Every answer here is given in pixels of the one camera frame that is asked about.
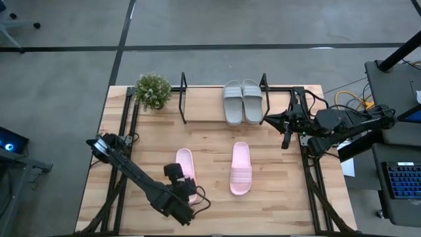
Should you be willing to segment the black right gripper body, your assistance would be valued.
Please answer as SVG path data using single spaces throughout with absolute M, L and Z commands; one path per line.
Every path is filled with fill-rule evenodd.
M 286 110 L 284 112 L 283 133 L 292 134 L 294 132 L 300 134 L 312 134 L 312 122 L 307 110 Z

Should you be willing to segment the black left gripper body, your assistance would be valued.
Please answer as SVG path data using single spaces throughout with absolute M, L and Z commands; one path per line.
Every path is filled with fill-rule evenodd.
M 194 178 L 172 181 L 172 191 L 184 201 L 195 201 L 197 199 L 196 183 Z

